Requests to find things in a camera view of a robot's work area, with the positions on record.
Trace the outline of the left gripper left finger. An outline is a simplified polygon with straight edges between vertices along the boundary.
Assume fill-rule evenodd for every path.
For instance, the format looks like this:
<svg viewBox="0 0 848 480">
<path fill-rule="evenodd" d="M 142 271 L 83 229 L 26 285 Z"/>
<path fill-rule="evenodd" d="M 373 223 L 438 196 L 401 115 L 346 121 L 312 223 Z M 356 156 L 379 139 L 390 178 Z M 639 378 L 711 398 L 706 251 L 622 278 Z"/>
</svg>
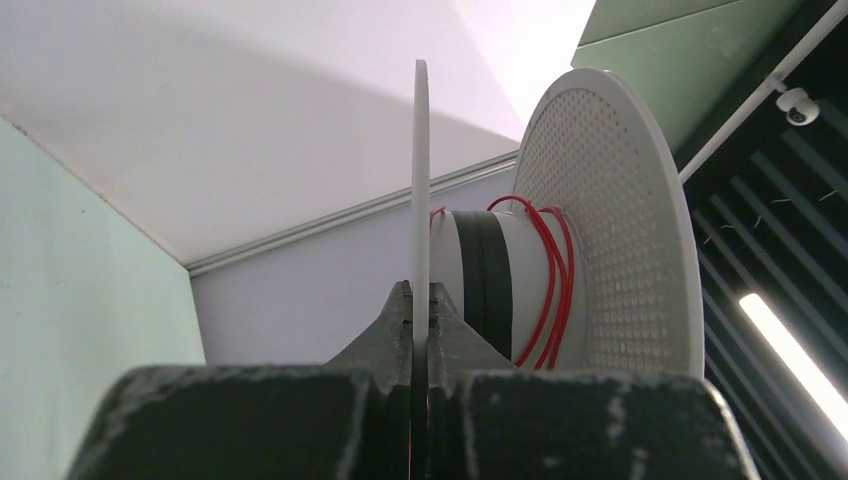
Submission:
<svg viewBox="0 0 848 480">
<path fill-rule="evenodd" d="M 148 365 L 108 389 L 70 479 L 405 479 L 411 291 L 322 365 Z"/>
</svg>

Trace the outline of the ceiling fluorescent light tube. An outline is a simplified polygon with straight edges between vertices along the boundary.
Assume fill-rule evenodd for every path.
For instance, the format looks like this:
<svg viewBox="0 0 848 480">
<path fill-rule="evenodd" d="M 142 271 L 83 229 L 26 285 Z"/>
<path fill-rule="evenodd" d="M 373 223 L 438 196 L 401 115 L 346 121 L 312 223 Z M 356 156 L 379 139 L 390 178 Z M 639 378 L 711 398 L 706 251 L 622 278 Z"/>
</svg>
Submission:
<svg viewBox="0 0 848 480">
<path fill-rule="evenodd" d="M 746 294 L 738 300 L 738 304 L 839 436 L 847 442 L 846 398 L 760 295 Z"/>
</svg>

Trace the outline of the white perforated cable spool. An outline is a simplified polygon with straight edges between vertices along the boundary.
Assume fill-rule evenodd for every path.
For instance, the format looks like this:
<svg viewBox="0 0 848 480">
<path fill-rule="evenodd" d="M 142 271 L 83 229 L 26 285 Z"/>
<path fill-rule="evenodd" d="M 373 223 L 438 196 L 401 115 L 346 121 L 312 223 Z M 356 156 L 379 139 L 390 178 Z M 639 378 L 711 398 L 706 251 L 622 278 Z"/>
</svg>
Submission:
<svg viewBox="0 0 848 480">
<path fill-rule="evenodd" d="M 413 117 L 413 357 L 444 286 L 460 318 L 524 371 L 626 371 L 702 380 L 704 320 L 688 207 L 646 103 L 614 73 L 573 69 L 542 94 L 511 189 L 450 209 L 425 189 L 426 66 Z"/>
</svg>

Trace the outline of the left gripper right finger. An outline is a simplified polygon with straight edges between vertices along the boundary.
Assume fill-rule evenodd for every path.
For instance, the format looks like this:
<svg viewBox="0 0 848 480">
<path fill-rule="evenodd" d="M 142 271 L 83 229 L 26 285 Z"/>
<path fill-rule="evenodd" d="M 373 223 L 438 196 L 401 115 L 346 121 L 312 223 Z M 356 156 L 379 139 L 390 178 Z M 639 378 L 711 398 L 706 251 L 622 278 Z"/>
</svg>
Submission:
<svg viewBox="0 0 848 480">
<path fill-rule="evenodd" d="M 755 479 L 718 390 L 685 375 L 524 371 L 430 288 L 431 479 Z"/>
</svg>

